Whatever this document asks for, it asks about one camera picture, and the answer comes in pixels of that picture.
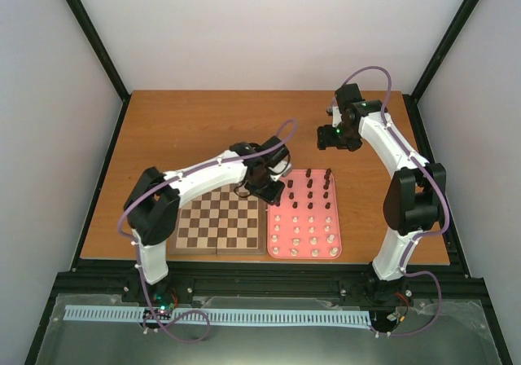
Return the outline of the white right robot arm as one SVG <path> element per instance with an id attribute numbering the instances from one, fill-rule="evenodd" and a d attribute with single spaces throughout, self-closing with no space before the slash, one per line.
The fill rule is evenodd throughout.
<path id="1" fill-rule="evenodd" d="M 446 171 L 417 153 L 396 128 L 379 100 L 366 100 L 356 84 L 335 91 L 329 125 L 317 128 L 317 146 L 354 152 L 368 143 L 383 162 L 391 182 L 383 202 L 387 232 L 363 278 L 349 290 L 382 306 L 402 297 L 405 273 L 420 239 L 448 214 Z"/>

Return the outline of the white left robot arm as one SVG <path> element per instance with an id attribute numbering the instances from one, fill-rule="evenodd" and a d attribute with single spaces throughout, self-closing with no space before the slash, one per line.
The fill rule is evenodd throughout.
<path id="1" fill-rule="evenodd" d="M 123 207 L 117 230 L 136 248 L 135 268 L 140 290 L 150 301 L 168 296 L 166 244 L 174 233 L 181 207 L 217 188 L 236 184 L 267 204 L 277 204 L 289 174 L 290 152 L 283 140 L 271 137 L 262 145 L 236 143 L 217 156 L 185 169 L 146 169 Z"/>

